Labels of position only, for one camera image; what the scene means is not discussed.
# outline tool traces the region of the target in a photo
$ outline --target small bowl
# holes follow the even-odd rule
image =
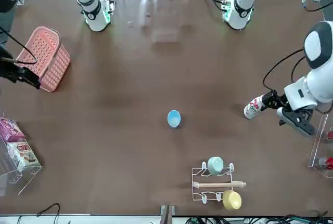
[[[209,158],[207,162],[208,171],[213,176],[219,175],[223,170],[223,166],[223,160],[218,156]]]
[[[181,114],[176,110],[170,111],[168,113],[168,124],[170,125],[170,127],[176,129],[180,123],[181,123]]]

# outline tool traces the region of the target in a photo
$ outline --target clear acrylic stand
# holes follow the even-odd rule
[[[333,139],[327,136],[330,131],[333,131],[333,117],[322,114],[308,164],[326,178],[333,178],[333,170],[321,169],[318,162],[321,157],[333,157]]]
[[[0,197],[22,193],[41,168],[42,166],[37,160],[37,165],[18,170],[8,154],[5,140],[0,137]]]
[[[219,175],[217,176],[229,176],[230,182],[233,181],[232,173],[234,172],[235,168],[233,163],[229,164],[229,167],[224,167]],[[206,162],[202,162],[201,168],[192,168],[192,200],[193,201],[202,201],[203,204],[206,204],[207,201],[218,201],[220,202],[222,199],[223,191],[213,192],[213,191],[203,191],[203,192],[194,192],[193,182],[195,176],[201,177],[209,177],[213,176],[209,173],[207,169]]]

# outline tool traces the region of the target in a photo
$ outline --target pink package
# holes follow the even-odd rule
[[[16,121],[3,117],[0,117],[0,135],[7,142],[21,142],[25,138]]]

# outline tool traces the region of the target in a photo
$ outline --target yellow cup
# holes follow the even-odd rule
[[[241,207],[241,197],[233,190],[224,191],[222,202],[227,210],[238,210]]]

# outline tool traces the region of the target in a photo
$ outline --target dish rack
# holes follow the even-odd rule
[[[233,181],[232,173],[235,171],[233,163],[229,164],[229,167],[223,167],[222,171],[217,176],[227,176],[229,177],[230,182]],[[201,189],[196,189],[194,187],[194,177],[210,177],[212,176],[208,169],[206,162],[202,162],[201,168],[192,168],[192,200],[193,201],[202,201],[203,204],[206,204],[207,201],[218,201],[222,200],[223,191],[200,191]]]
[[[60,34],[51,28],[38,27],[25,46],[35,55],[37,63],[20,64],[20,66],[29,68],[40,77],[42,89],[48,92],[54,91],[70,63],[70,56],[61,43]],[[23,49],[17,60],[33,62],[35,59]]]

